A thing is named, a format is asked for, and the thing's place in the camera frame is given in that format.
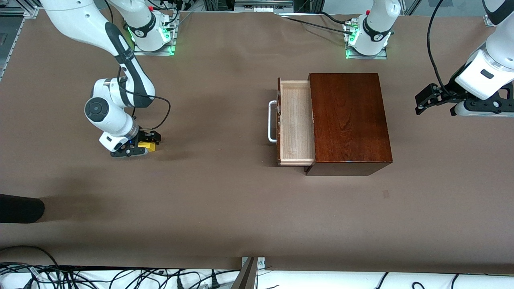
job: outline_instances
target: robot end effector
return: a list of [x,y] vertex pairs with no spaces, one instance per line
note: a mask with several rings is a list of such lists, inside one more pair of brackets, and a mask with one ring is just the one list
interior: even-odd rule
[[[416,114],[453,102],[457,104],[450,110],[452,116],[514,117],[514,0],[483,0],[483,4],[496,25],[495,32],[448,84],[442,85],[438,77],[439,85],[431,83],[416,96]],[[507,92],[506,98],[500,96],[500,90]]]

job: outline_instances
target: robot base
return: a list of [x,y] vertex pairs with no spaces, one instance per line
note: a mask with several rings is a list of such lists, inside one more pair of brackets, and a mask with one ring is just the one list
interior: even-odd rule
[[353,38],[359,33],[359,22],[357,18],[352,18],[351,20],[348,20],[345,22],[343,26],[343,31],[350,31],[352,34],[345,34],[344,35],[344,46],[346,49],[346,59],[380,59],[385,60],[387,59],[387,51],[384,47],[378,54],[368,56],[368,55],[362,55],[357,50],[355,50],[354,47],[349,45],[349,42],[353,40]]
[[[169,21],[170,17],[165,14],[165,21]],[[156,51],[144,51],[141,48],[139,48],[137,45],[134,45],[134,55],[145,55],[145,56],[173,56],[175,55],[175,46],[177,45],[177,35],[178,35],[178,24],[180,23],[180,13],[177,15],[177,18],[169,23],[167,26],[165,26],[166,30],[169,31],[163,31],[163,36],[166,38],[171,39],[169,42],[164,44],[160,49]]]
[[139,131],[133,139],[122,145],[117,151],[111,152],[111,157],[144,156],[148,154],[147,148],[138,147],[140,141],[153,142],[158,145],[161,141],[161,135],[156,131],[150,131],[149,133]]

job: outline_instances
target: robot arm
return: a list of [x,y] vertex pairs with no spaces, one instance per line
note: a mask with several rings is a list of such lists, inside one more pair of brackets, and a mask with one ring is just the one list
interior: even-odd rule
[[[496,30],[444,87],[432,83],[416,96],[416,113],[447,102],[453,116],[514,117],[514,0],[482,0]],[[499,90],[507,91],[507,99]]]
[[[149,106],[155,89],[120,30],[105,19],[93,0],[41,2],[57,30],[76,41],[108,51],[126,75],[120,80],[117,77],[98,80],[85,105],[87,119],[104,131],[100,142],[112,156],[146,154],[147,150],[137,149],[139,126],[123,108]],[[120,155],[120,149],[129,142],[132,147]]]

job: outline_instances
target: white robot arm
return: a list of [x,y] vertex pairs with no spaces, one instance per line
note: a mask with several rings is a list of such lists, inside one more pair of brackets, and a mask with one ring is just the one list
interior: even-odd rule
[[[87,119],[104,132],[100,142],[114,157],[146,154],[148,150],[137,148],[137,142],[147,140],[142,139],[147,134],[140,131],[136,121],[123,108],[148,107],[154,99],[155,89],[120,30],[105,19],[93,0],[41,2],[57,30],[76,41],[107,50],[126,75],[121,79],[98,80],[85,105]],[[158,141],[160,135],[156,134],[155,142]]]
[[[482,0],[496,30],[450,79],[428,85],[416,96],[416,113],[447,102],[457,103],[451,114],[514,117],[514,0]],[[507,91],[507,99],[499,90]]]
[[343,25],[344,30],[354,32],[348,45],[362,55],[377,55],[387,46],[391,28],[400,11],[398,0],[373,0],[370,11],[352,20],[350,25]]

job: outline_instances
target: open drawer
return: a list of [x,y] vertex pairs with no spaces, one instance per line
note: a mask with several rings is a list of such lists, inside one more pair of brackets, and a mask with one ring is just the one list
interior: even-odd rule
[[279,79],[277,159],[280,166],[310,166],[314,163],[313,109],[308,80]]
[[279,78],[268,108],[268,139],[277,143],[279,166],[304,166],[307,175],[370,175],[393,161],[377,74]]

